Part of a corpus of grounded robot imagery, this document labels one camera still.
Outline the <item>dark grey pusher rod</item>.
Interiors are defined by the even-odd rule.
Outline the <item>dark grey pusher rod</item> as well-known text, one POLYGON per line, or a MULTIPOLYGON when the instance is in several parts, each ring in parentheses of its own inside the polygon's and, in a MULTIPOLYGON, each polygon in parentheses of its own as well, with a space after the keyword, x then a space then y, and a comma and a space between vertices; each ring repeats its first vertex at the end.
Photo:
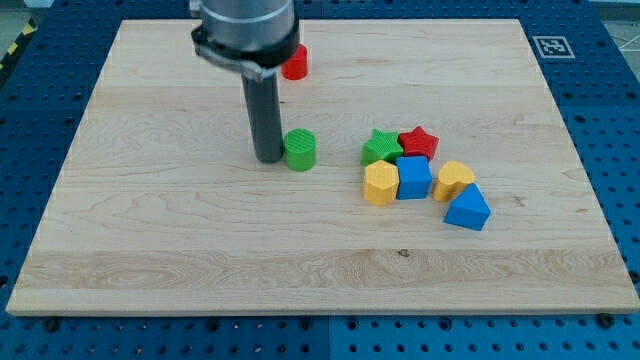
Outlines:
POLYGON ((254 152, 258 161, 278 162, 284 154, 277 77, 242 77, 254 152))

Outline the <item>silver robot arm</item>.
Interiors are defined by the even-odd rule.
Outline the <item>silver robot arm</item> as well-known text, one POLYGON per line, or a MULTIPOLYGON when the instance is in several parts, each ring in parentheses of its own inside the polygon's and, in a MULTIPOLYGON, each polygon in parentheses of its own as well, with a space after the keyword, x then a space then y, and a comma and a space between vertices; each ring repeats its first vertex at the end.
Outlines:
POLYGON ((241 76, 255 156, 284 154, 277 72, 300 45, 293 0, 190 0, 197 56, 241 76))

